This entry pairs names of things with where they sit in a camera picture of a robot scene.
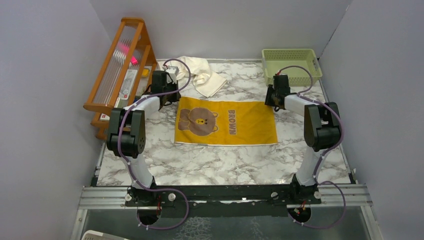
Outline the yellow brown bear towel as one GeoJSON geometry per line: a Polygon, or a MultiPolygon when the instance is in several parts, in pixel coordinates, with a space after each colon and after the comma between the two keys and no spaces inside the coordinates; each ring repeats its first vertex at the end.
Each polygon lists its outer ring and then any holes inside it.
{"type": "Polygon", "coordinates": [[[174,141],[207,146],[276,145],[275,115],[260,101],[212,101],[182,97],[174,141]]]}

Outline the cream white towel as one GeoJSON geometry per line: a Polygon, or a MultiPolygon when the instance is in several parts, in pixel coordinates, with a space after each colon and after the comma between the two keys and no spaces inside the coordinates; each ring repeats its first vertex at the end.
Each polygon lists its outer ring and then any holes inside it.
{"type": "Polygon", "coordinates": [[[178,59],[189,67],[190,82],[194,89],[206,98],[215,95],[227,82],[224,77],[212,70],[205,58],[181,56],[178,59]]]}

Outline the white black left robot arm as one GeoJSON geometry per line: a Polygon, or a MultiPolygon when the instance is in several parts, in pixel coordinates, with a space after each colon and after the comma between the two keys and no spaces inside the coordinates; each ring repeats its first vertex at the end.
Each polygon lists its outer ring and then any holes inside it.
{"type": "Polygon", "coordinates": [[[175,73],[175,68],[153,71],[151,84],[139,100],[124,108],[113,108],[110,113],[106,147],[120,157],[127,168],[131,179],[127,201],[140,200],[149,206],[157,200],[155,179],[143,156],[146,120],[181,97],[175,73]]]}

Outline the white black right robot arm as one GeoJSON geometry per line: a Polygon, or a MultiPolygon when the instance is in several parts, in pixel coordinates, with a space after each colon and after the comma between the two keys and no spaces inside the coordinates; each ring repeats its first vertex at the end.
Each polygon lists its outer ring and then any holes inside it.
{"type": "Polygon", "coordinates": [[[318,175],[326,155],[340,144],[342,127],[334,102],[307,100],[291,92],[286,74],[275,75],[268,85],[265,105],[274,111],[286,110],[303,117],[303,137],[307,148],[297,173],[292,178],[289,199],[300,204],[317,191],[318,175]]]}

